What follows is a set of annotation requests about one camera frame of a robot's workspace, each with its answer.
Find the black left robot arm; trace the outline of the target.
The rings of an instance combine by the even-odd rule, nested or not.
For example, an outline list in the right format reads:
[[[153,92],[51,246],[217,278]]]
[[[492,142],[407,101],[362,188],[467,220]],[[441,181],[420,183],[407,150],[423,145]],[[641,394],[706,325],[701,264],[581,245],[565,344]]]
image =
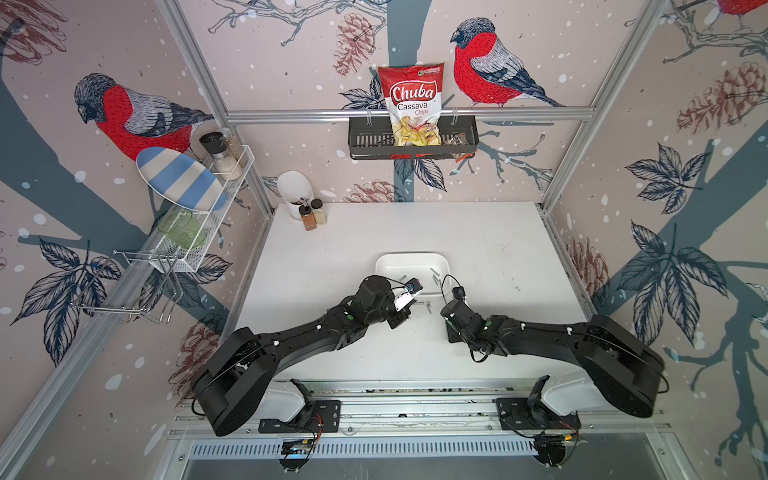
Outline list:
[[[191,381],[193,404],[200,406],[214,434],[235,432],[256,413],[272,379],[315,355],[341,350],[385,322],[400,326],[422,291],[417,278],[406,283],[371,275],[355,294],[318,319],[279,332],[255,334],[248,327],[224,340]]]

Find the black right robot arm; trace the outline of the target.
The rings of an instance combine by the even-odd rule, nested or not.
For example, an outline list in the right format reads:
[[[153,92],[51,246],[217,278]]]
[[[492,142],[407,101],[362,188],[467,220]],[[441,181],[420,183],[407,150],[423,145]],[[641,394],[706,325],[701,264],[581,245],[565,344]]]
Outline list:
[[[545,324],[504,315],[483,318],[464,300],[447,303],[440,315],[472,353],[529,355],[582,368],[608,404],[638,418],[655,409],[663,359],[608,316],[588,322]]]

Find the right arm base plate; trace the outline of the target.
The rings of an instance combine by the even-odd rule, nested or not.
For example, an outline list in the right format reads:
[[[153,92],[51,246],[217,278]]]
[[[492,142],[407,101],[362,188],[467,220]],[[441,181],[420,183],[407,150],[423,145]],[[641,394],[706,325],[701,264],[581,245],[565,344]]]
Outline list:
[[[505,431],[522,433],[523,431],[581,429],[581,420],[577,413],[559,416],[541,402],[529,403],[521,397],[497,398],[495,406],[500,425]]]

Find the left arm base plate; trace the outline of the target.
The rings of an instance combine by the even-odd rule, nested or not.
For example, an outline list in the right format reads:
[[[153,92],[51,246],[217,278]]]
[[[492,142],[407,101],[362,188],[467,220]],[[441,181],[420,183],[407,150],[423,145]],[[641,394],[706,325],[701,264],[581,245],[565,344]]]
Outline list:
[[[342,402],[339,400],[311,400],[290,421],[264,419],[259,422],[261,434],[278,433],[336,433]]]

